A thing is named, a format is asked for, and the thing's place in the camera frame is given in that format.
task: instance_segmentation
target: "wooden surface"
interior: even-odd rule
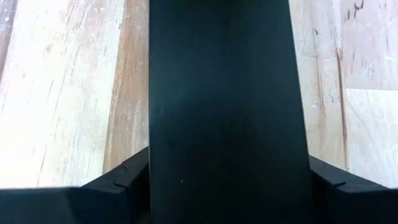
[[[398,0],[289,0],[311,155],[398,187]],[[148,144],[148,0],[0,0],[0,187],[82,185]]]

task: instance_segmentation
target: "wood grain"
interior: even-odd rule
[[[350,172],[398,187],[398,91],[346,92]]]
[[[341,1],[347,88],[398,90],[396,0]]]
[[[0,0],[0,80],[6,63],[17,0]]]
[[[102,173],[122,0],[20,0],[0,83],[0,187]]]
[[[148,0],[126,0],[104,172],[148,146]]]
[[[340,1],[289,3],[309,153],[346,169]]]

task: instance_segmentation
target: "black vertical panel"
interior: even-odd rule
[[[153,223],[306,222],[288,1],[150,0]]]

